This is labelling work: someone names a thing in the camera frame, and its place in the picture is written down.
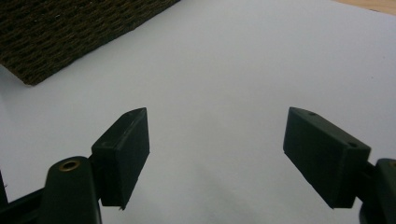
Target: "white table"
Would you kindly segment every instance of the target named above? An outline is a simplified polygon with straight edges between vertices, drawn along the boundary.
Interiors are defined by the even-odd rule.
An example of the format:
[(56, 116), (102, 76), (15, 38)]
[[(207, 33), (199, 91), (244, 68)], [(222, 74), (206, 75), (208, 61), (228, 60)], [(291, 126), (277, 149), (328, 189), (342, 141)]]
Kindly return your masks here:
[(151, 153), (104, 223), (359, 223), (282, 149), (289, 106), (396, 158), (396, 18), (333, 1), (184, 0), (35, 87), (0, 68), (0, 168), (12, 201), (148, 108)]

